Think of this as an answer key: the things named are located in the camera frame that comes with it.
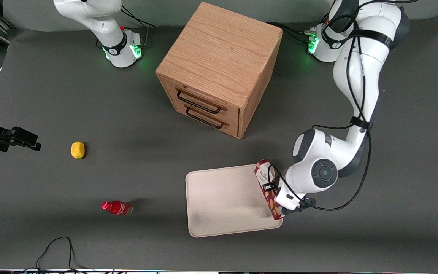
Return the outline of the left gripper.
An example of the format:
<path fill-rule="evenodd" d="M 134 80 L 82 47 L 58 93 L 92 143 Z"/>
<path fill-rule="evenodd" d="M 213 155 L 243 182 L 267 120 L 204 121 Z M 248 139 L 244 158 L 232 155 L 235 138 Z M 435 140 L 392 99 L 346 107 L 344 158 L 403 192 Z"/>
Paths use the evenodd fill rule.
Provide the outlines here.
<path fill-rule="evenodd" d="M 316 205 L 314 198 L 306 197 L 305 195 L 301 199 L 296 198 L 286 186 L 278 187 L 278 185 L 278 182 L 263 184 L 263 191 L 276 191 L 274 200 L 278 205 L 278 213 L 281 216 L 302 212 Z"/>

